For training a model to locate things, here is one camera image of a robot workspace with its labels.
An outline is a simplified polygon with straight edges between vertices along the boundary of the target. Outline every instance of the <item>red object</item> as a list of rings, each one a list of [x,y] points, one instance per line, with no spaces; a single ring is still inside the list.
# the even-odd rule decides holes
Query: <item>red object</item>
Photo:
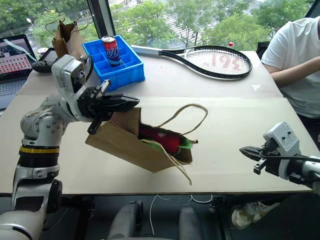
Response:
[[[111,67],[120,65],[122,62],[116,38],[114,36],[104,36],[101,40]]]
[[[139,126],[139,138],[152,139],[160,143],[167,153],[175,154],[179,151],[181,144],[178,136],[160,132],[151,127]]]

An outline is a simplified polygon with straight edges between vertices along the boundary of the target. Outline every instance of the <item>sneaker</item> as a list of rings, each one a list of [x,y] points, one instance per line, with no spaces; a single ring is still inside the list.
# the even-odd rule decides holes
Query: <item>sneaker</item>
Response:
[[[264,205],[259,201],[247,203],[233,211],[231,221],[236,229],[242,230],[251,223],[260,221],[268,212],[277,207],[280,203],[270,206]]]

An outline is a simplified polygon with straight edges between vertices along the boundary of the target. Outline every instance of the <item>racket strings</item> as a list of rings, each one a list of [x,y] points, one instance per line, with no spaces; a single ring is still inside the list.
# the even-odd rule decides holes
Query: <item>racket strings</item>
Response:
[[[250,69],[245,57],[215,48],[186,52],[185,59],[204,70],[219,74],[238,75]]]

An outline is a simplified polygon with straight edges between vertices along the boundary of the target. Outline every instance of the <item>racket handle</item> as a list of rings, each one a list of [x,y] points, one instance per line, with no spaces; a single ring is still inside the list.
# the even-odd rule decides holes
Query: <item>racket handle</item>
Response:
[[[154,48],[154,47],[147,47],[147,46],[136,46],[131,45],[131,48],[137,53],[137,54],[148,54],[148,55],[159,55],[159,52],[161,51],[160,48]]]

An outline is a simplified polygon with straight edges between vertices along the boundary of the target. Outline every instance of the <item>red can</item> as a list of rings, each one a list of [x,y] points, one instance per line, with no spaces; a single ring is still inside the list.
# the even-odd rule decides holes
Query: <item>red can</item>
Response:
[[[122,63],[116,38],[114,36],[104,36],[101,38],[106,55],[111,67],[118,66]]]

